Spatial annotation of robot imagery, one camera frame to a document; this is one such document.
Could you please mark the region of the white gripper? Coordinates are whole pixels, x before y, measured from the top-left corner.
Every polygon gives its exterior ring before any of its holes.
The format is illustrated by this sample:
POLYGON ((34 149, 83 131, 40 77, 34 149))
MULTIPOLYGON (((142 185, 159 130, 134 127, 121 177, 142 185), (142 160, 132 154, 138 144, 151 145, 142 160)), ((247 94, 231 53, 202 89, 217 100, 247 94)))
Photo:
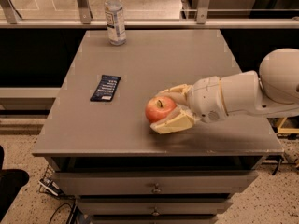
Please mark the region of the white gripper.
POLYGON ((150 125, 151 129, 158 134, 188 130, 198 120, 210 123, 227 118, 219 77, 203 78, 193 85, 177 85, 159 91, 156 96, 169 97, 179 104, 164 119, 150 125))

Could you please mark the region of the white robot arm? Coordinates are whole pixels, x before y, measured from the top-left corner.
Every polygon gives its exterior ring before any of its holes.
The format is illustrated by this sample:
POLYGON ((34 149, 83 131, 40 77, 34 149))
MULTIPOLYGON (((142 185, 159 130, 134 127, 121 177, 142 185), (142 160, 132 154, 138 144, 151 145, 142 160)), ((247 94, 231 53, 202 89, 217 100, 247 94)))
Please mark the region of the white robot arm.
POLYGON ((257 72, 207 77, 192 85, 164 91, 177 107, 150 127, 159 134, 190 129, 198 121, 225 120, 235 115, 266 118, 299 113, 299 49, 276 49, 266 55, 257 72))

